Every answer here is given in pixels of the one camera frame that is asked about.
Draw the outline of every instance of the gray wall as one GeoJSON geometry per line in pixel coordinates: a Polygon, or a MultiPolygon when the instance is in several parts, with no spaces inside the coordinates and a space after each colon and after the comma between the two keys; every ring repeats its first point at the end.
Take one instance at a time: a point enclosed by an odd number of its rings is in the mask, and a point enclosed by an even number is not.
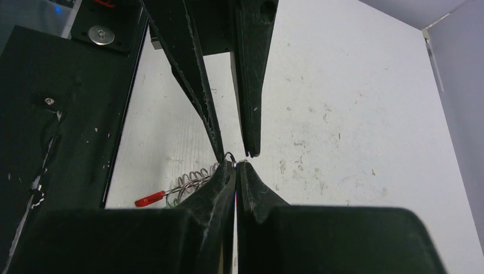
{"type": "Polygon", "coordinates": [[[0,54],[15,25],[61,36],[70,14],[49,0],[0,0],[0,54]]]}
{"type": "Polygon", "coordinates": [[[469,0],[360,0],[419,30],[469,0]]]}
{"type": "Polygon", "coordinates": [[[484,0],[465,3],[429,28],[429,35],[443,110],[484,249],[484,0]]]}

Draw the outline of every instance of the red plastic tab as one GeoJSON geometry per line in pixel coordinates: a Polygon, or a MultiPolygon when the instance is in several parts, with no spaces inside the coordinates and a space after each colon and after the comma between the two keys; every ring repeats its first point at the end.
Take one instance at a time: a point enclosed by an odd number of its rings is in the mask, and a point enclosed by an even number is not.
{"type": "Polygon", "coordinates": [[[145,207],[149,204],[152,204],[154,202],[158,202],[159,200],[162,200],[164,196],[165,196],[164,191],[157,192],[157,193],[152,194],[148,197],[144,197],[142,199],[135,201],[135,206],[136,207],[145,207]]]}
{"type": "Polygon", "coordinates": [[[101,5],[103,5],[105,7],[114,7],[113,4],[110,4],[111,0],[106,0],[106,1],[94,0],[94,1],[97,2],[97,3],[100,3],[101,5]]]}

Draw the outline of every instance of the black plastic part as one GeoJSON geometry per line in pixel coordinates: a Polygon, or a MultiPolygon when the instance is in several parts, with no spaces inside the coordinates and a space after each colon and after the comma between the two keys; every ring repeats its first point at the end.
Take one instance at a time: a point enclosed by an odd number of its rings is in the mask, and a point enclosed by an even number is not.
{"type": "Polygon", "coordinates": [[[75,1],[73,0],[50,0],[50,1],[56,3],[57,5],[62,5],[70,8],[74,7],[74,3],[75,3],[75,1]]]}
{"type": "Polygon", "coordinates": [[[230,273],[234,199],[235,169],[224,161],[174,209],[49,212],[9,273],[230,273]]]}
{"type": "Polygon", "coordinates": [[[0,57],[0,269],[27,211],[25,228],[52,210],[104,206],[146,20],[128,55],[14,28],[0,57]],[[45,199],[29,210],[37,177],[45,199]]]}
{"type": "Polygon", "coordinates": [[[231,0],[232,77],[245,155],[260,154],[261,103],[265,68],[279,0],[231,0]]]}
{"type": "Polygon", "coordinates": [[[39,219],[8,273],[193,273],[202,226],[190,211],[50,212],[39,219]]]}
{"type": "Polygon", "coordinates": [[[199,36],[191,6],[185,0],[141,0],[148,12],[151,30],[163,48],[172,72],[200,115],[219,163],[224,149],[213,105],[199,36]]]}
{"type": "Polygon", "coordinates": [[[239,273],[445,273],[410,211],[284,205],[249,163],[236,184],[239,273]]]}
{"type": "Polygon", "coordinates": [[[245,154],[258,156],[262,87],[279,1],[140,1],[151,16],[151,42],[155,49],[164,49],[219,161],[221,136],[202,55],[231,52],[245,154]]]}
{"type": "Polygon", "coordinates": [[[210,181],[176,207],[190,210],[204,228],[194,273],[220,273],[220,265],[231,273],[235,175],[231,163],[223,161],[210,181]]]}
{"type": "Polygon", "coordinates": [[[97,46],[88,36],[89,29],[93,26],[107,27],[114,33],[114,41],[102,47],[128,54],[133,43],[136,43],[136,27],[141,12],[141,5],[134,3],[136,5],[116,5],[109,8],[93,0],[83,1],[72,25],[72,38],[97,46]]]}

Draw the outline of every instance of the white backdrop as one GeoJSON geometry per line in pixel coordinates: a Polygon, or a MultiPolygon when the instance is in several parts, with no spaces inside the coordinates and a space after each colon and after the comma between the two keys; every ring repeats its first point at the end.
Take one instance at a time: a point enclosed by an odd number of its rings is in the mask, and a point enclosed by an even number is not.
{"type": "MultiPolygon", "coordinates": [[[[225,150],[242,160],[229,55],[205,64],[225,150]]],[[[281,0],[262,116],[261,156],[250,162],[286,201],[410,209],[450,273],[484,273],[420,31],[356,0],[281,0]]],[[[107,207],[132,208],[213,162],[200,118],[148,38],[107,207]]]]}

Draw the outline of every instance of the bolt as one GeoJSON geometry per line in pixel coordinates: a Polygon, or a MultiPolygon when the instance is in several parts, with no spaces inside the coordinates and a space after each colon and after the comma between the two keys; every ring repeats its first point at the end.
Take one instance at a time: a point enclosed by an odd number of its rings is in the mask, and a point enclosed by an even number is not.
{"type": "Polygon", "coordinates": [[[99,38],[104,38],[106,36],[106,32],[104,30],[98,30],[99,38]]]}
{"type": "Polygon", "coordinates": [[[48,104],[50,106],[50,105],[54,104],[55,101],[52,98],[46,98],[45,102],[46,102],[46,104],[48,104]]]}

